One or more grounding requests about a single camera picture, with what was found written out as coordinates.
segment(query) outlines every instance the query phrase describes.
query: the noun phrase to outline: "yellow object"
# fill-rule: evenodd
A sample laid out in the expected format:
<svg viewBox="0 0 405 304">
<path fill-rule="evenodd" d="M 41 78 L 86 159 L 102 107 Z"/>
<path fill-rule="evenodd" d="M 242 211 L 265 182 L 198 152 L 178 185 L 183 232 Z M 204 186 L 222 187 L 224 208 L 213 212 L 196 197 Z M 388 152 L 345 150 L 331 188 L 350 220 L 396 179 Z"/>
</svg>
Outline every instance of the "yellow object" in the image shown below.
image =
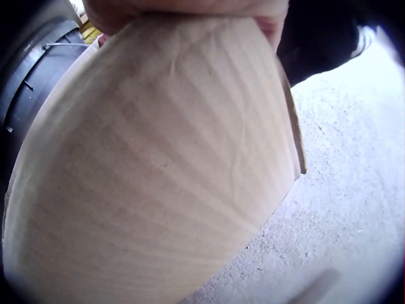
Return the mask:
<svg viewBox="0 0 405 304">
<path fill-rule="evenodd" d="M 85 44 L 92 44 L 97 36 L 102 34 L 90 21 L 84 23 L 79 32 L 82 34 Z"/>
</svg>

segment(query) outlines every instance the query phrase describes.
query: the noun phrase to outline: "black fabric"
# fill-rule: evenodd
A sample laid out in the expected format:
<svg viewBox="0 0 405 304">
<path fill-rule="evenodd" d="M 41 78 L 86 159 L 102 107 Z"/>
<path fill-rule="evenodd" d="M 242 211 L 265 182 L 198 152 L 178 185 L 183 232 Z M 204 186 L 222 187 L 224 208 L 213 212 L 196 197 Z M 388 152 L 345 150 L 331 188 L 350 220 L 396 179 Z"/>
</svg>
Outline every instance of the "black fabric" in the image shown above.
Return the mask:
<svg viewBox="0 0 405 304">
<path fill-rule="evenodd" d="M 357 48 L 357 25 L 376 23 L 345 0 L 290 0 L 277 54 L 291 86 L 347 62 Z"/>
</svg>

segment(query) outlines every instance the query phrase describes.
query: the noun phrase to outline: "brown paper bag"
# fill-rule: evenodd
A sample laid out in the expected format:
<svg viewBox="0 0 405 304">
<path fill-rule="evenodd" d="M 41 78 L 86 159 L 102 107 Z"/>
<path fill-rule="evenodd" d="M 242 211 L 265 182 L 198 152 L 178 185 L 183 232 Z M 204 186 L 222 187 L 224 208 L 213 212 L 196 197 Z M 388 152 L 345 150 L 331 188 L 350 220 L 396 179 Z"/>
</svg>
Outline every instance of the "brown paper bag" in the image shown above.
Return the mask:
<svg viewBox="0 0 405 304">
<path fill-rule="evenodd" d="M 305 169 L 288 84 L 252 19 L 143 17 L 69 73 L 7 198 L 5 274 L 40 303 L 176 303 Z"/>
</svg>

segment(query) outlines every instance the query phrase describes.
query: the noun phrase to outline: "hand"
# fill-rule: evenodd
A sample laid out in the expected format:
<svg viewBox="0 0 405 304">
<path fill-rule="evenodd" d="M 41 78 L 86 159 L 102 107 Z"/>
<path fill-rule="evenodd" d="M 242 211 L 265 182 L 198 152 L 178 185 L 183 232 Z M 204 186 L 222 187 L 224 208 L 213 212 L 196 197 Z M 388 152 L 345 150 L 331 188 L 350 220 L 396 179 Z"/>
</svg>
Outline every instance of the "hand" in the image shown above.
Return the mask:
<svg viewBox="0 0 405 304">
<path fill-rule="evenodd" d="M 288 9 L 288 0 L 84 0 L 83 3 L 93 25 L 108 35 L 114 35 L 145 11 L 254 17 L 275 51 Z"/>
</svg>

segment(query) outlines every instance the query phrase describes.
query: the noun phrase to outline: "concrete ground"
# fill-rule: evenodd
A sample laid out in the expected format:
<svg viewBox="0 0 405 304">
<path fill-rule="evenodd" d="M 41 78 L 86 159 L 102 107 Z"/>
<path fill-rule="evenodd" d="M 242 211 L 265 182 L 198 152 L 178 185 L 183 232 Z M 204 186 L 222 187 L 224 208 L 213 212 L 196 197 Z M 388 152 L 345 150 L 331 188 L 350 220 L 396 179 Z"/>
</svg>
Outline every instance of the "concrete ground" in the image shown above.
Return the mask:
<svg viewBox="0 0 405 304">
<path fill-rule="evenodd" d="M 239 255 L 181 304 L 288 303 L 324 270 L 320 303 L 370 303 L 403 271 L 404 69 L 376 41 L 293 90 L 308 173 Z"/>
</svg>

